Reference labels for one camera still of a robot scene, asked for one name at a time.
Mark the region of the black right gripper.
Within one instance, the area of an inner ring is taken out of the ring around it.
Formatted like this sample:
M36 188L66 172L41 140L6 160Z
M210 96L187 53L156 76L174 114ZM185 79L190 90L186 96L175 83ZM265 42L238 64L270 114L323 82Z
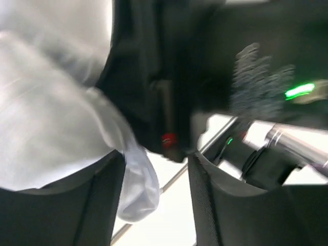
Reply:
M327 1L114 1L98 83L138 142L182 161L213 114L327 129Z

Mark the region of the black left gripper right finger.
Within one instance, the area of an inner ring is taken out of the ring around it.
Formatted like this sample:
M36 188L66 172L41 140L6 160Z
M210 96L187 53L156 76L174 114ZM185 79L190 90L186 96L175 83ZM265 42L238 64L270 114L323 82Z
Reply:
M327 245L327 186L265 191L188 158L198 245Z

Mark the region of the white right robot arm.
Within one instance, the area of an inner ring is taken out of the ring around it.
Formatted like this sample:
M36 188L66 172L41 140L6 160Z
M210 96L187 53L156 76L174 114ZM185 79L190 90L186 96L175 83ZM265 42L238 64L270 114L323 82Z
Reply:
M299 161L241 141L254 120L327 129L327 1L114 1L99 87L139 143L181 161L210 115L238 118L215 159L282 184Z

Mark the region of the white fabric skirt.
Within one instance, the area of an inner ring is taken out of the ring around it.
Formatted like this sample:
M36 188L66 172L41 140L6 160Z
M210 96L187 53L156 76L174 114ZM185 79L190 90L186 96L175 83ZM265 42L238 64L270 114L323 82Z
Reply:
M111 49L111 1L1 1L1 187L39 189L112 150L127 163L118 217L159 204L156 172L96 88Z

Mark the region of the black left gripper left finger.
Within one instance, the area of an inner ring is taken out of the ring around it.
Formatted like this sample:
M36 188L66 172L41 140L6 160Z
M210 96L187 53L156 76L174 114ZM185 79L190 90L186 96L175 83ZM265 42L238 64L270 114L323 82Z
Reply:
M124 172L112 151L42 189L1 189L1 245L109 245Z

